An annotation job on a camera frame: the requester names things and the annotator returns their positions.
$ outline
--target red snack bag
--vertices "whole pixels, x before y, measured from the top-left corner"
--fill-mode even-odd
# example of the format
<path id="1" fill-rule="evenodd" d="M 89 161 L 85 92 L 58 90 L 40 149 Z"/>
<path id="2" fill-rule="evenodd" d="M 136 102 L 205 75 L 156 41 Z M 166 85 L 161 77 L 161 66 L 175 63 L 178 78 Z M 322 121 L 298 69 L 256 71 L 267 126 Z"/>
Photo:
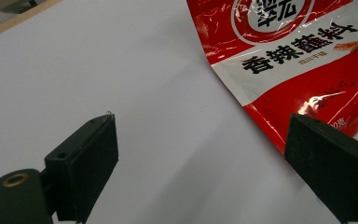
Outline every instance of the red snack bag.
<path id="1" fill-rule="evenodd" d="M 215 73 L 284 153 L 292 113 L 358 132 L 351 0 L 187 0 Z"/>

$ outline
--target white table surface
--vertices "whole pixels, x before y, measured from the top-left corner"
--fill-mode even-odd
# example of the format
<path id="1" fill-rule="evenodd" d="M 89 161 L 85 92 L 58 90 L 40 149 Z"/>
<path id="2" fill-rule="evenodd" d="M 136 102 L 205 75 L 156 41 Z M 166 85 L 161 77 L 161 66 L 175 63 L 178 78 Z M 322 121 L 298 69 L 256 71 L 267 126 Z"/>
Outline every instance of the white table surface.
<path id="1" fill-rule="evenodd" d="M 107 110 L 119 162 L 89 224 L 338 223 L 213 72 L 185 0 L 64 0 L 0 34 L 0 176 Z"/>

